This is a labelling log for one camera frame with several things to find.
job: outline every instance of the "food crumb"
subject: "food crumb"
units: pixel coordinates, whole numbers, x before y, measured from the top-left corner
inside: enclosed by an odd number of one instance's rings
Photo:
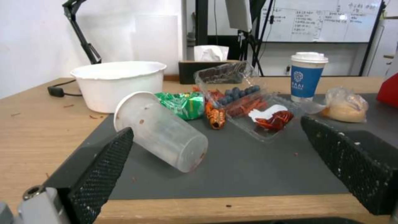
[[[11,114],[11,117],[14,117],[14,116],[17,116],[17,115],[20,115],[21,113],[15,113],[15,114]]]

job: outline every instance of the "white tissue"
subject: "white tissue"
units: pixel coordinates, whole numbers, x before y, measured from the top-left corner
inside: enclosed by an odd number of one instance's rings
[[[287,110],[287,108],[283,105],[279,105],[279,104],[275,104],[273,106],[271,106],[270,108],[266,109],[265,111],[259,111],[256,109],[253,109],[252,111],[250,111],[250,113],[248,114],[249,117],[252,118],[253,122],[256,121],[256,118],[262,118],[262,119],[270,119],[272,118],[272,115],[278,111],[284,111]]]
[[[195,61],[226,61],[229,47],[200,45],[193,48]]]

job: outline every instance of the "coffee cup logo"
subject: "coffee cup logo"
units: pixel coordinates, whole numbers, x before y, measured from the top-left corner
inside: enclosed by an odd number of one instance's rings
[[[293,78],[295,79],[295,81],[296,81],[297,83],[301,82],[301,80],[303,79],[303,77],[304,77],[304,75],[303,75],[301,72],[299,72],[299,71],[295,71],[295,72],[293,73]]]

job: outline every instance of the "metal screw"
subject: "metal screw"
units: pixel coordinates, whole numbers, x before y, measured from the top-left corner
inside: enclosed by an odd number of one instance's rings
[[[29,200],[31,198],[33,198],[36,195],[39,195],[40,193],[44,192],[45,188],[42,185],[36,185],[33,186],[29,189],[27,189],[24,193],[23,193],[23,200]]]

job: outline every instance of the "whiteboard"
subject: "whiteboard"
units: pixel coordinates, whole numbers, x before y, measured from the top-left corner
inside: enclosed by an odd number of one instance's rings
[[[260,16],[261,35],[269,4]],[[369,42],[381,0],[274,0],[266,42]]]

